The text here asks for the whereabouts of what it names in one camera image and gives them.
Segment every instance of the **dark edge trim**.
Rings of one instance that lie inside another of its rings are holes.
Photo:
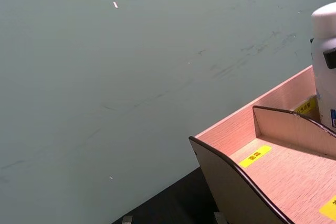
[[[255,192],[255,194],[261,199],[261,201],[263,201],[265,205],[272,212],[274,212],[276,216],[279,217],[279,219],[283,223],[295,224],[264,194],[264,192],[254,183],[254,181],[231,158],[193,136],[190,136],[189,140],[206,148],[208,151],[214,153],[216,156],[220,157],[223,161],[225,161],[246,182],[246,184]]]
[[[303,118],[303,119],[309,121],[310,123],[314,124],[315,126],[319,127],[320,129],[324,130],[325,132],[327,132],[329,135],[336,138],[336,133],[333,130],[331,130],[327,126],[324,126],[323,124],[320,124],[320,123],[314,121],[313,119],[311,119],[311,118],[309,118],[309,117],[307,117],[303,114],[300,114],[298,112],[295,112],[295,111],[292,111],[292,110],[275,109],[275,108],[270,108],[270,107],[265,107],[265,106],[257,106],[257,105],[253,106],[252,108],[253,109],[258,108],[258,109],[263,109],[263,110],[272,110],[272,111],[277,111],[277,112],[282,112],[282,113],[287,113],[287,114],[292,114],[292,115],[298,116],[300,118]]]

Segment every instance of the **wooden box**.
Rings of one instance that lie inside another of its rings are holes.
[[[308,67],[190,137],[230,224],[336,223],[336,135],[290,111],[315,93]]]

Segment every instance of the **bottle cap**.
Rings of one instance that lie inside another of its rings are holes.
[[[317,9],[311,15],[314,38],[328,39],[336,37],[336,3]]]

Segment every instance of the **curved side panel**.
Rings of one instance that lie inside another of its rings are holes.
[[[294,224],[229,157],[189,137],[217,206],[231,224]]]

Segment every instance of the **bottle label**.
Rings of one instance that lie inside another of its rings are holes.
[[[331,113],[331,124],[336,128],[336,110],[330,110]]]

